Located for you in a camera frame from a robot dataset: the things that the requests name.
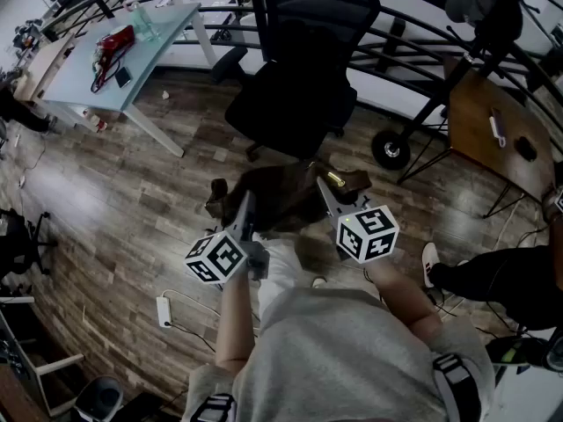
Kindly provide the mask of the black mesh office chair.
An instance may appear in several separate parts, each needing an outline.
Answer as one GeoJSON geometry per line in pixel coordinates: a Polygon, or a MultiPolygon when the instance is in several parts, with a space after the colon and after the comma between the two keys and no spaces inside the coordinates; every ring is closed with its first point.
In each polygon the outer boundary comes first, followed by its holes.
{"type": "Polygon", "coordinates": [[[211,70],[216,83],[235,78],[240,93],[226,121],[260,148],[305,160],[326,135],[343,134],[357,91],[347,79],[355,48],[381,10],[379,0],[265,0],[266,63],[253,76],[240,66],[245,47],[234,47],[211,70]]]}

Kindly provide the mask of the person's left forearm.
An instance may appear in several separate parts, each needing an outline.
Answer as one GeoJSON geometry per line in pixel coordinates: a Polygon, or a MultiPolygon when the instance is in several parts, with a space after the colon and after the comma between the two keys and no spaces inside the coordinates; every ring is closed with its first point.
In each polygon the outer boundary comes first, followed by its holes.
{"type": "Polygon", "coordinates": [[[254,347],[249,279],[246,273],[239,273],[223,286],[215,364],[236,376],[254,347]]]}

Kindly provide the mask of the white handheld device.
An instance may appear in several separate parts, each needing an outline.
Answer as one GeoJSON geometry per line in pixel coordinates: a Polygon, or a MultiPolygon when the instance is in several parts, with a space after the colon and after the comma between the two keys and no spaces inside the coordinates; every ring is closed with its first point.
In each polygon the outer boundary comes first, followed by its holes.
{"type": "Polygon", "coordinates": [[[505,136],[503,118],[501,112],[498,109],[492,108],[490,110],[489,123],[492,129],[493,136],[498,142],[499,147],[501,149],[504,149],[507,145],[507,139],[505,136]]]}

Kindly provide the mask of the black swivel chair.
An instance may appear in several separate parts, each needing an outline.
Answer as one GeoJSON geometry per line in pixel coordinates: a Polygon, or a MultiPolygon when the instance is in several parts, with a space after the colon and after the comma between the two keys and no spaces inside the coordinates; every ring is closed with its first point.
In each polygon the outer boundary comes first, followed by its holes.
{"type": "Polygon", "coordinates": [[[7,222],[7,228],[0,235],[0,281],[9,273],[23,274],[33,264],[36,264],[40,273],[49,275],[50,270],[41,262],[40,247],[56,247],[58,243],[40,242],[40,226],[44,219],[49,219],[50,213],[43,212],[35,225],[26,221],[14,208],[4,210],[0,208],[0,222],[7,222]]]}

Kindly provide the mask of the white desk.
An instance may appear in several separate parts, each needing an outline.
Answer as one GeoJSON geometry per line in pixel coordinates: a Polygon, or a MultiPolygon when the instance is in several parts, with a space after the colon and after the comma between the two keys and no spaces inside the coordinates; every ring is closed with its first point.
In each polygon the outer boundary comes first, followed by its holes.
{"type": "Polygon", "coordinates": [[[531,367],[508,367],[487,422],[563,422],[563,375],[531,367]]]}

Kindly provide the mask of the black metal railing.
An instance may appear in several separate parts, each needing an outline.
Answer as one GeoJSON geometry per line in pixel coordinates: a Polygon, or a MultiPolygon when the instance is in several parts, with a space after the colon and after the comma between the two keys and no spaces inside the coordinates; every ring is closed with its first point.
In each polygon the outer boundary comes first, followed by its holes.
{"type": "MultiPolygon", "coordinates": [[[[55,41],[66,34],[80,37],[85,34],[92,19],[111,18],[116,11],[134,2],[140,4],[161,0],[65,0],[54,15],[44,22],[41,33],[55,41]]],[[[205,27],[213,31],[212,44],[222,47],[260,48],[260,32],[257,25],[245,25],[242,17],[254,14],[250,0],[195,0],[202,12],[222,12],[219,22],[209,22],[205,27]]],[[[351,69],[377,76],[389,82],[428,94],[440,82],[434,70],[442,65],[443,58],[462,57],[468,43],[456,38],[453,32],[445,32],[405,11],[384,5],[381,12],[391,17],[393,25],[405,28],[418,27],[427,32],[424,38],[409,37],[393,26],[372,26],[368,33],[372,41],[362,43],[352,56],[351,69]]],[[[522,51],[509,55],[501,62],[500,77],[510,82],[513,89],[555,122],[563,120],[563,91],[556,90],[543,76],[541,62],[544,57],[535,52],[522,51]]]]}

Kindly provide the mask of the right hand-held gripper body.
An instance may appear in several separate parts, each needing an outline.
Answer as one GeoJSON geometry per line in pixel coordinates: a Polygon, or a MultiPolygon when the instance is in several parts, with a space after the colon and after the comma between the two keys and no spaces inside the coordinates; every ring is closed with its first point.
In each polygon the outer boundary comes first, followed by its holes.
{"type": "Polygon", "coordinates": [[[383,258],[394,250],[399,226],[386,205],[370,207],[367,199],[361,205],[335,201],[328,206],[328,214],[337,247],[358,264],[383,258]]]}

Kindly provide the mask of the white power strip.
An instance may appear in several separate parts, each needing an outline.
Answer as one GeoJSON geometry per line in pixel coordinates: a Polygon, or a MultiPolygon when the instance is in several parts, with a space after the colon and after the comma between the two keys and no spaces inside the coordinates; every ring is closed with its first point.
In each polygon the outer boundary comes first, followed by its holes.
{"type": "Polygon", "coordinates": [[[160,327],[171,328],[172,327],[172,313],[170,300],[166,296],[158,296],[156,298],[157,303],[157,318],[160,327]]]}

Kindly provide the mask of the person's right forearm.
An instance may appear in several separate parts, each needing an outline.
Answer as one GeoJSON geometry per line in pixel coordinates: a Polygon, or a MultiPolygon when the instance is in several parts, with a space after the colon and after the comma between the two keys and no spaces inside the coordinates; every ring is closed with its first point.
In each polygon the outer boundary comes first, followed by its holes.
{"type": "Polygon", "coordinates": [[[412,333],[423,338],[442,328],[442,320],[430,299],[386,258],[368,263],[366,272],[391,313],[412,333]]]}

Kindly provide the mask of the black hanging bag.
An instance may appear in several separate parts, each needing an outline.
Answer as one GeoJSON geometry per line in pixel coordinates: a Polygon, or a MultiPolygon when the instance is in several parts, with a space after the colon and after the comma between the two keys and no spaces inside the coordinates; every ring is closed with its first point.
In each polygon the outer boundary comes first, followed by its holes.
{"type": "Polygon", "coordinates": [[[522,30],[523,15],[519,0],[497,0],[476,33],[483,35],[489,43],[509,43],[517,40],[522,30]]]}

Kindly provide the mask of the white wooden shelf frame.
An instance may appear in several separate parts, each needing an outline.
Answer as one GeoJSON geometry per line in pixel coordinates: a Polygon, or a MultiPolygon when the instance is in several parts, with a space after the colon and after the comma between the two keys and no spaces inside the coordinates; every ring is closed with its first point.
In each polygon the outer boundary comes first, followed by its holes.
{"type": "Polygon", "coordinates": [[[30,297],[0,297],[0,365],[49,419],[70,411],[83,384],[81,353],[68,354],[34,314],[30,297]]]}

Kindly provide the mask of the grey waste bin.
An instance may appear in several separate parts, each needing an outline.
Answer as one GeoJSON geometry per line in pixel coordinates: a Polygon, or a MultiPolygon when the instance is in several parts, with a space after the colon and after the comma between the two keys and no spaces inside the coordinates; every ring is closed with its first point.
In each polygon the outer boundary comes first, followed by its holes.
{"type": "Polygon", "coordinates": [[[77,397],[74,408],[87,422],[110,422],[123,401],[123,388],[112,376],[100,376],[88,383],[77,397]]]}

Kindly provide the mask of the person's grey shirt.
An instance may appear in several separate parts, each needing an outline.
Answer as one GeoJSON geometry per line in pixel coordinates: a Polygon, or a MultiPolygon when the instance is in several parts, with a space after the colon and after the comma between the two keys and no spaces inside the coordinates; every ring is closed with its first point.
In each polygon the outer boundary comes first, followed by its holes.
{"type": "Polygon", "coordinates": [[[422,341],[366,292],[292,288],[261,322],[238,374],[214,365],[191,374],[184,420],[223,395],[234,400],[235,422],[447,422],[433,363],[449,353],[475,378],[479,413],[493,402],[494,369],[465,317],[422,341]]]}

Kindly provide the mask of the brown leather bag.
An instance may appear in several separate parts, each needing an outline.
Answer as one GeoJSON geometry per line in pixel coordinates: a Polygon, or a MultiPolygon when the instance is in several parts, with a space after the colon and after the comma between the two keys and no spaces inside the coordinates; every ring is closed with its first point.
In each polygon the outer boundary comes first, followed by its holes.
{"type": "Polygon", "coordinates": [[[366,171],[341,171],[320,160],[304,161],[249,170],[232,189],[225,179],[217,178],[211,182],[205,208],[227,226],[236,218],[245,194],[251,192],[255,197],[255,230],[298,231],[326,216],[318,178],[326,182],[342,204],[353,203],[358,193],[371,187],[366,171]]]}

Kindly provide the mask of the wooden side table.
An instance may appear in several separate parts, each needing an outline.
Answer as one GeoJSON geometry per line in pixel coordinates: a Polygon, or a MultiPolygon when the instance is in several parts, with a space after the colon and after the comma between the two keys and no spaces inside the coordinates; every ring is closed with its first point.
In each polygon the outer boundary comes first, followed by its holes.
{"type": "Polygon", "coordinates": [[[505,183],[497,200],[483,215],[485,219],[525,198],[541,202],[544,191],[555,184],[555,174],[550,136],[531,111],[472,69],[450,93],[446,109],[448,147],[418,168],[411,165],[399,183],[455,155],[505,183]],[[503,118],[507,139],[504,149],[499,147],[489,123],[492,108],[498,109],[503,118]],[[537,150],[534,162],[526,161],[515,150],[515,140],[521,136],[537,150]]]}

